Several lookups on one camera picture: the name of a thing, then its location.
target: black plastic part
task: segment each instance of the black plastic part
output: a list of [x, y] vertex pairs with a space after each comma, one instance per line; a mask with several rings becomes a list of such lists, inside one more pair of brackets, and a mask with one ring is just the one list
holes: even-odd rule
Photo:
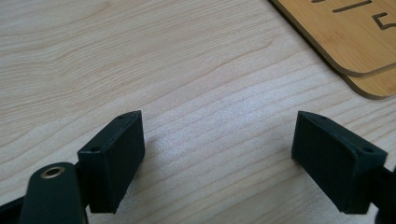
[[17, 224], [20, 220], [23, 197], [0, 206], [0, 223]]
[[113, 119], [78, 152], [78, 166], [93, 213], [116, 213], [145, 156], [142, 114]]
[[372, 197], [373, 204], [379, 208], [375, 223], [396, 223], [396, 168], [393, 173], [386, 168], [377, 171]]
[[73, 164], [54, 163], [31, 176], [20, 219], [28, 223], [88, 223]]
[[300, 111], [291, 153], [341, 212], [367, 213], [373, 175], [387, 152], [330, 119]]

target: engraved marking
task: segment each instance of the engraved marking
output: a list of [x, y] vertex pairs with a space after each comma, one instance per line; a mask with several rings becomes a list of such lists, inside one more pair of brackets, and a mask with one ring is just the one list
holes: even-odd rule
[[362, 7], [362, 6], [368, 5], [370, 3], [373, 3], [373, 1], [372, 0], [367, 0], [367, 1], [363, 1], [363, 2], [360, 2], [360, 3], [354, 4], [354, 5], [347, 6], [347, 7], [337, 8], [337, 9], [333, 10], [332, 12], [333, 13], [338, 13], [338, 12], [348, 11], [348, 10], [350, 10], [352, 8]]
[[385, 16], [388, 16], [388, 13], [382, 12], [382, 13], [379, 13], [379, 14], [376, 14], [373, 16], [373, 19], [376, 22], [376, 24], [379, 26], [379, 29], [386, 30], [390, 27], [396, 27], [396, 23], [383, 24], [379, 18], [385, 17]]

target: wooden table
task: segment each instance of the wooden table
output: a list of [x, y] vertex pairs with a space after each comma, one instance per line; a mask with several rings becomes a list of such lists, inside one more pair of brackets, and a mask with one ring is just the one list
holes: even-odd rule
[[0, 2], [0, 204], [138, 109], [146, 158], [90, 223], [373, 223], [291, 159], [298, 110], [396, 165], [396, 99], [356, 94], [266, 0]]

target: wooden coaster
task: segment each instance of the wooden coaster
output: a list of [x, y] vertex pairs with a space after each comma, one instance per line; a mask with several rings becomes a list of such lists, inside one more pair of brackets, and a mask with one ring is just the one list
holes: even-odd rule
[[384, 99], [396, 95], [396, 68], [368, 77], [341, 78], [358, 94], [369, 99]]
[[339, 73], [396, 67], [395, 0], [270, 0]]

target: wood grain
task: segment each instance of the wood grain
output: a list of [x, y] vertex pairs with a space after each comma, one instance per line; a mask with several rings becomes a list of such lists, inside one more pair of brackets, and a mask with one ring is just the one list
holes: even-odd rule
[[357, 95], [267, 1], [0, 2], [0, 203], [137, 109], [146, 158], [118, 213], [90, 223], [373, 223], [291, 159], [298, 110], [396, 164], [396, 99]]
[[341, 74], [364, 77], [396, 65], [393, 0], [271, 0]]

